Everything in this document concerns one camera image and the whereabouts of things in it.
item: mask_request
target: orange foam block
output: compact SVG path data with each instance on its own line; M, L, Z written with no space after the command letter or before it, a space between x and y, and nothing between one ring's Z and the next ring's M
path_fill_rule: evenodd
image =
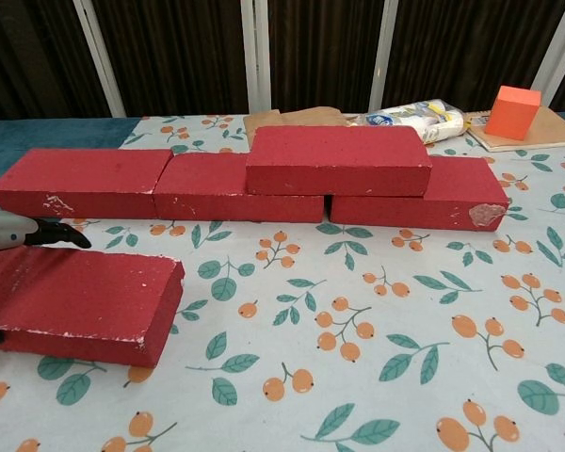
M0 251L0 350L155 367L184 274L168 257Z
M525 139L540 103L540 91L500 87L484 132L497 137Z

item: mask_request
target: floral tablecloth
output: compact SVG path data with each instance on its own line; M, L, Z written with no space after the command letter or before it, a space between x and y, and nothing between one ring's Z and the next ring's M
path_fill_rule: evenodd
M248 151L239 116L122 147ZM0 451L565 451L565 148L428 150L488 160L496 233L66 220L182 260L184 296L154 371L0 352Z

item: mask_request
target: vertical white pole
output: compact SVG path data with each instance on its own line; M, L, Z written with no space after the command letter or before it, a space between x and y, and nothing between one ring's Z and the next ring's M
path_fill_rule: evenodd
M253 0L241 0L243 21L243 47L245 49L245 75L247 77L247 99L249 112L260 111L261 101L257 81L257 55L255 51L255 21Z
M120 89L111 67L109 54L106 51L105 41L101 33L101 27L96 19L96 12L91 0L73 0L77 17L84 30L84 36L94 61L94 67L101 81L106 102L109 105L113 118L125 118L125 108L121 101Z
M558 23L555 35L548 45L546 54L536 78L531 84L532 89L542 91L542 104L549 105L557 93L558 87L565 76L565 12Z
M269 110L272 107L272 98L270 89L270 38L268 35L267 0L255 0L255 22L260 110Z
M377 49L377 59L375 60L373 84L370 89L368 111L379 110L383 100L387 65L389 64L389 55L392 51L392 40L394 39L394 28L396 26L397 3L398 0L386 0L383 7L383 15L380 20L379 47Z

